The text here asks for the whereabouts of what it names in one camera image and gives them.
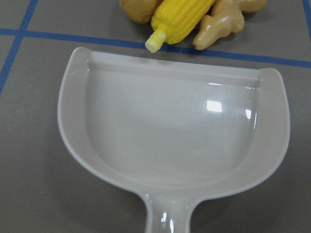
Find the beige plastic dustpan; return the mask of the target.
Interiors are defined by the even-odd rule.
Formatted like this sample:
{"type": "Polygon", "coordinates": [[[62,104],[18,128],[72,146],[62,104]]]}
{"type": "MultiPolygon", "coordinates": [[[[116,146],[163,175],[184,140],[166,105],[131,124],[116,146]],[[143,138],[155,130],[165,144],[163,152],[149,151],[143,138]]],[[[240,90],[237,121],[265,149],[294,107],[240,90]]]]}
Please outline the beige plastic dustpan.
{"type": "Polygon", "coordinates": [[[83,47],[69,59],[57,117],[78,163],[144,201],[148,233],[188,233],[199,203],[265,181],[290,139],[289,105],[276,69],[83,47]]]}

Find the yellow toy corn cob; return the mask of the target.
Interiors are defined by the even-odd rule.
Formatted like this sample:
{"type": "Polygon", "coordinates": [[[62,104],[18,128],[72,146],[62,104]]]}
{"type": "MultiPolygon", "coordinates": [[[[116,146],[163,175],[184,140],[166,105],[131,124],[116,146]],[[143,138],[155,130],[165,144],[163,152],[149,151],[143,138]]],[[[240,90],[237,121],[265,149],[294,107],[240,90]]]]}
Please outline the yellow toy corn cob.
{"type": "Polygon", "coordinates": [[[213,0],[165,0],[151,19],[153,33],[145,42],[155,53],[164,43],[177,44],[185,39],[214,4],[213,0]]]}

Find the brown toy potato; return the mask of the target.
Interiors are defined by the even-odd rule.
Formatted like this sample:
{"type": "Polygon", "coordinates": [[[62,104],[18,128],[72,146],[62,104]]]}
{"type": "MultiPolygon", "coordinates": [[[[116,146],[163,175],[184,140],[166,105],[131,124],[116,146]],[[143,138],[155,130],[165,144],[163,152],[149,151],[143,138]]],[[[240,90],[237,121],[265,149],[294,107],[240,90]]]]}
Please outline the brown toy potato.
{"type": "Polygon", "coordinates": [[[144,24],[151,21],[162,0],[119,0],[119,5],[130,20],[144,24]]]}

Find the toy ginger root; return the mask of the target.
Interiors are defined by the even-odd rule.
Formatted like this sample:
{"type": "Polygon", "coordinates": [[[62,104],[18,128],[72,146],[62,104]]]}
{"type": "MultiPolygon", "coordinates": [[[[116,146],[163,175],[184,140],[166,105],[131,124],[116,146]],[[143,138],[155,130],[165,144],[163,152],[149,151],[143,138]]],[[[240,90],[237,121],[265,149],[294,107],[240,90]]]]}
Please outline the toy ginger root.
{"type": "Polygon", "coordinates": [[[196,50],[204,50],[218,39],[244,29],[244,13],[255,13],[263,9],[265,0],[217,0],[211,14],[205,15],[200,22],[198,34],[193,39],[196,50]]]}

